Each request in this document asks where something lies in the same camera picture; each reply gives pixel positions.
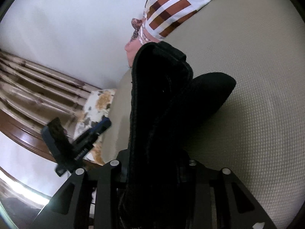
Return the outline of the black pants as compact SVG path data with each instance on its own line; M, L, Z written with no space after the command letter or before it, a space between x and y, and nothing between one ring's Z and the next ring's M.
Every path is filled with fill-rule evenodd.
M165 42L140 47L131 77L122 223L126 228L184 228L189 149L236 81L222 72L195 77L186 55Z

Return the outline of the floral white pillow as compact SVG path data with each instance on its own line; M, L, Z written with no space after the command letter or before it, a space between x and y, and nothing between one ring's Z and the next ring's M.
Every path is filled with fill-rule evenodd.
M78 113L73 140L77 139L86 130L95 126L104 117L108 117L116 89L96 90L91 92L82 110ZM85 160L103 165L102 159L103 135L93 144L91 151L84 157Z

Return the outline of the striped beige curtain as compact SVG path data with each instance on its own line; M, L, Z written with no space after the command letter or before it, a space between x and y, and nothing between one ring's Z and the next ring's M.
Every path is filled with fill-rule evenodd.
M1 51L1 111L39 133L58 117L71 138L80 111L97 88Z

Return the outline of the beige woven mattress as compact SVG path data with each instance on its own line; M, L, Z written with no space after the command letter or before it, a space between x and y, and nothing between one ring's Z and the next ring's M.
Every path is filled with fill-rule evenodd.
M304 0L213 0L164 42L186 55L195 77L222 72L236 81L197 135L189 161L232 170L276 228L304 228ZM114 96L102 150L105 162L122 160L119 216L131 72Z

